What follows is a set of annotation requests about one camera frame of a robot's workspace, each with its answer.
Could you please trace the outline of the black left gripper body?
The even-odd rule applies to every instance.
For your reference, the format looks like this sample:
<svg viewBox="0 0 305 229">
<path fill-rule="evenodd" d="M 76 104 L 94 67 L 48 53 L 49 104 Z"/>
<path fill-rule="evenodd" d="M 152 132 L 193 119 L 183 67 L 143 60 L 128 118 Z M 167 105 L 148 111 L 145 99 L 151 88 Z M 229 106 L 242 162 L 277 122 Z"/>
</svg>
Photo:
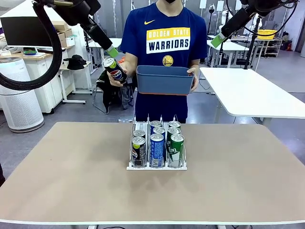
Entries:
<svg viewBox="0 0 305 229">
<path fill-rule="evenodd" d="M 70 26 L 77 24 L 92 26 L 96 22 L 89 16 L 93 16 L 101 5 L 97 0 L 68 0 L 72 5 L 55 5 L 53 9 Z"/>
</svg>

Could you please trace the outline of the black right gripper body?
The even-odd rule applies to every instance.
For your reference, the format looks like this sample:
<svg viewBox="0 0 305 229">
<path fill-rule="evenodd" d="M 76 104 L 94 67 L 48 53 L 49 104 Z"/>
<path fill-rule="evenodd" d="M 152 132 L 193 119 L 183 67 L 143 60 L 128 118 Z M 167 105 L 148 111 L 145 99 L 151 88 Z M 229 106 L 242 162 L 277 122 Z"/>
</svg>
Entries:
<svg viewBox="0 0 305 229">
<path fill-rule="evenodd" d="M 265 17 L 271 11 L 280 7 L 288 7 L 288 4 L 296 6 L 297 0 L 241 0 L 242 5 L 245 5 L 245 11 L 251 17 L 255 14 Z"/>
</svg>

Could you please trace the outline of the person's right hand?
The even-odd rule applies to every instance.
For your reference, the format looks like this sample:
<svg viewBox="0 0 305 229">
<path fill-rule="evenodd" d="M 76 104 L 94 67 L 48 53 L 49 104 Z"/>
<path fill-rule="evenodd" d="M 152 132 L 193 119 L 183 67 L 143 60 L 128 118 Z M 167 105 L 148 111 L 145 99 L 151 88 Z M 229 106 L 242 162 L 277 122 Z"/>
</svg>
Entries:
<svg viewBox="0 0 305 229">
<path fill-rule="evenodd" d="M 123 71 L 127 74 L 127 76 L 128 76 L 129 78 L 131 78 L 132 75 L 133 75 L 134 72 L 135 72 L 135 67 L 134 67 L 134 65 L 131 64 L 129 61 L 124 61 L 124 62 L 120 63 L 120 66 L 122 67 Z M 107 75 L 108 75 L 108 78 L 109 78 L 109 80 L 110 80 L 110 84 L 111 84 L 112 86 L 116 86 L 116 87 L 122 87 L 122 86 L 123 86 L 123 84 L 121 84 L 119 81 L 114 80 L 113 77 L 110 76 L 109 73 L 107 73 Z"/>
</svg>

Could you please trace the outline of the person's left hand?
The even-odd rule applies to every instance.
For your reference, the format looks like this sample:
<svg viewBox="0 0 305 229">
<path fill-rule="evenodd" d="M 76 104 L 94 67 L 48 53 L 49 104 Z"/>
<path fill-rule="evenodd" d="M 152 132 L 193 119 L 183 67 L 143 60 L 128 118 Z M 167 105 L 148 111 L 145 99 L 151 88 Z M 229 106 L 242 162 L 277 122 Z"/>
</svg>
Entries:
<svg viewBox="0 0 305 229">
<path fill-rule="evenodd" d="M 193 92 L 198 87 L 199 84 L 199 80 L 197 77 L 198 70 L 199 70 L 198 65 L 193 65 L 190 69 L 187 70 L 189 76 L 193 77 L 191 92 Z"/>
</svg>

